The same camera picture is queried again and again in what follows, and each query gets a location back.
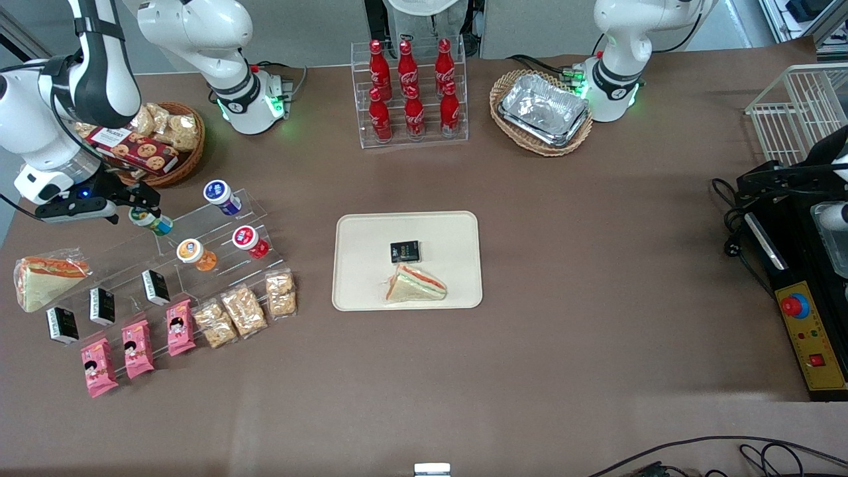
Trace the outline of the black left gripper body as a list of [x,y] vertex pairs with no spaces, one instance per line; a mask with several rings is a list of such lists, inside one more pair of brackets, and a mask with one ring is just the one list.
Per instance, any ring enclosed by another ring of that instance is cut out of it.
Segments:
[[838,198],[839,166],[791,166],[780,170],[780,196],[806,198]]

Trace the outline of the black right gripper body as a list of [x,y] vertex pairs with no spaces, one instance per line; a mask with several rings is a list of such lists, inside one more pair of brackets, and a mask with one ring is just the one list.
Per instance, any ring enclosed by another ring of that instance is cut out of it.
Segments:
[[66,198],[71,200],[102,198],[116,203],[116,192],[121,188],[127,188],[127,185],[116,173],[97,171],[87,180],[73,185],[66,192]]

